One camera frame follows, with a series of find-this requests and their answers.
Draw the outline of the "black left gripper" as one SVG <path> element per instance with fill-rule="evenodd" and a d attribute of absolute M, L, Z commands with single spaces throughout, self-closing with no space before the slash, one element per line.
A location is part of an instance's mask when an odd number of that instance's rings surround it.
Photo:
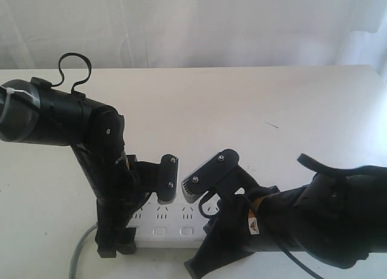
<path fill-rule="evenodd" d="M 140 181 L 136 157 L 127 157 L 123 142 L 78 143 L 71 149 L 96 196 L 98 254 L 134 254 L 136 228 L 126 226 L 151 196 L 149 188 Z"/>

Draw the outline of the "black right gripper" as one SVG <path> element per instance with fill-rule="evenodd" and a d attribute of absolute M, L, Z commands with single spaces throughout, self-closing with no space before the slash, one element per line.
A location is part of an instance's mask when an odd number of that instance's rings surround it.
<path fill-rule="evenodd" d="M 272 193 L 270 188 L 253 188 L 243 194 L 221 198 L 219 211 L 205 225 L 206 238 L 193 258 L 184 263 L 191 278 L 207 274 L 250 256 L 272 250 L 272 238 L 252 206 Z"/>

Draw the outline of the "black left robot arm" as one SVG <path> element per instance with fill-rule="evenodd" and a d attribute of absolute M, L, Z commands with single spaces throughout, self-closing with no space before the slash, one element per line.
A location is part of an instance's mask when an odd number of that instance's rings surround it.
<path fill-rule="evenodd" d="M 2 141 L 72 149 L 96 196 L 103 258 L 135 252 L 135 229 L 128 223 L 147 198 L 125 153 L 124 128 L 114 107 L 80 92 L 55 90 L 40 79 L 1 85 Z"/>

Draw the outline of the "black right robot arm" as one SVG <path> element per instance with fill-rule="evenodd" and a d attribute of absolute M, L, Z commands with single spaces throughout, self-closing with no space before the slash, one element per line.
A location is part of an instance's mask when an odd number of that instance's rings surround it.
<path fill-rule="evenodd" d="M 205 239 L 185 262 L 202 278 L 257 252 L 306 252 L 348 269 L 371 253 L 386 251 L 386 168 L 315 170 L 304 186 L 263 187 L 241 167 L 214 188 L 218 213 L 205 225 Z"/>

